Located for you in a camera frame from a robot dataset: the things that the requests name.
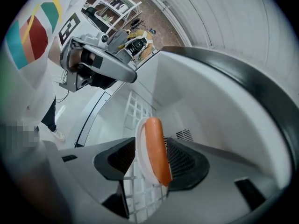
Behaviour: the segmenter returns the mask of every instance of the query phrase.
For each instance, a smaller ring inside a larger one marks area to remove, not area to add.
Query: number 3 sign
[[[65,25],[61,28],[60,32],[58,33],[59,39],[61,42],[61,45],[65,43],[65,41],[68,39],[70,34],[73,32],[73,30],[76,28],[76,26],[80,23],[80,20],[76,13],[74,13],[68,21],[65,23]]]

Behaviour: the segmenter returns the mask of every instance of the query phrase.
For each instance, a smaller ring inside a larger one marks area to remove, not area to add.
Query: black pants
[[[55,124],[55,110],[56,110],[56,97],[51,104],[48,112],[46,113],[45,117],[42,119],[42,123],[48,127],[52,132],[56,130]]]

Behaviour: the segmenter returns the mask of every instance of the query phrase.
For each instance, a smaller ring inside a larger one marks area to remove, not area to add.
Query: sausage
[[[168,187],[171,182],[171,173],[164,144],[162,123],[158,118],[151,117],[146,120],[145,140],[154,174],[161,184]]]

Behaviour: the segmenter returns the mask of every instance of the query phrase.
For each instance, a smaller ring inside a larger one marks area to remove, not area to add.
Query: robotic arm
[[[137,79],[137,73],[105,49],[107,40],[108,36],[102,32],[97,36],[72,36],[60,54],[60,65],[67,71],[67,77],[66,82],[59,85],[76,92],[88,84],[105,90],[118,80],[133,83]],[[83,49],[76,71],[69,67],[74,49]],[[94,59],[90,58],[91,53],[94,54]]]

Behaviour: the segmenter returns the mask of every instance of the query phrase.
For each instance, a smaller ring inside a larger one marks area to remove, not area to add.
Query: colorful logo
[[[52,32],[62,18],[62,6],[59,0],[44,2],[37,5],[28,20],[19,27],[16,20],[6,34],[8,49],[18,69],[40,58],[48,45],[46,29],[35,16],[39,9],[42,9],[47,16]]]

